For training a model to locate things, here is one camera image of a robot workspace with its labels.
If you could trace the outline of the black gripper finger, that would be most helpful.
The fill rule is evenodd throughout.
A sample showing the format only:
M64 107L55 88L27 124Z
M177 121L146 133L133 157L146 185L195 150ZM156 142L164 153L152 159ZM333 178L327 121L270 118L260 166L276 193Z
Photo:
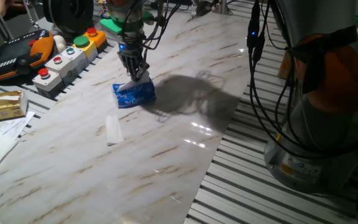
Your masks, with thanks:
M145 71L150 67L150 65L145 61L144 58L132 58L131 59L131 80L138 82Z
M133 58L122 59L122 64L131 77L131 80L137 80L137 64Z

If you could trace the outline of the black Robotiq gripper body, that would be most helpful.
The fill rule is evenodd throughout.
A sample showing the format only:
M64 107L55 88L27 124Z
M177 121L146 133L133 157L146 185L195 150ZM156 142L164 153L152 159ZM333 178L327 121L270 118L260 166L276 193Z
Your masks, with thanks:
M144 48L141 41L118 42L118 57L124 61L126 59L144 60Z

